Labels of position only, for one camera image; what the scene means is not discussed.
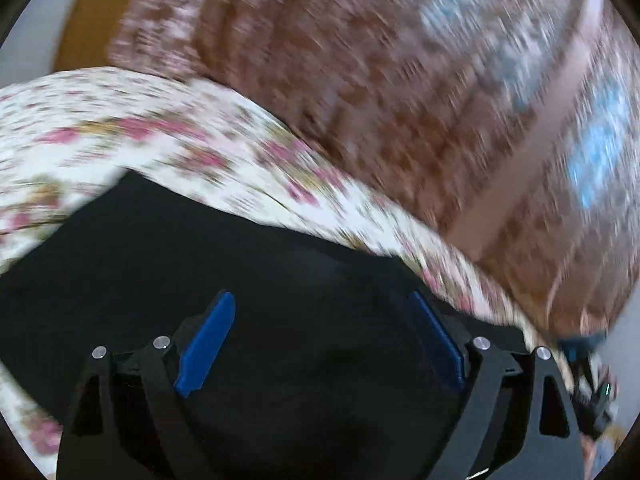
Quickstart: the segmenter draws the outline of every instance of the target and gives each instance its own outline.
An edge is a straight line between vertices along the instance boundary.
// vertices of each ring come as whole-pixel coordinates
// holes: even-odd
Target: metal screw
[[[542,360],[549,361],[549,359],[551,359],[551,350],[549,350],[549,348],[540,346],[536,350],[536,354],[538,354],[538,357]]]
[[[91,352],[91,357],[94,359],[102,359],[105,355],[107,355],[107,349],[104,346],[97,346]]]
[[[168,336],[161,335],[154,339],[154,347],[158,350],[163,350],[171,344],[171,340]]]
[[[479,335],[474,338],[474,346],[479,350],[488,350],[491,347],[491,342],[487,338]]]

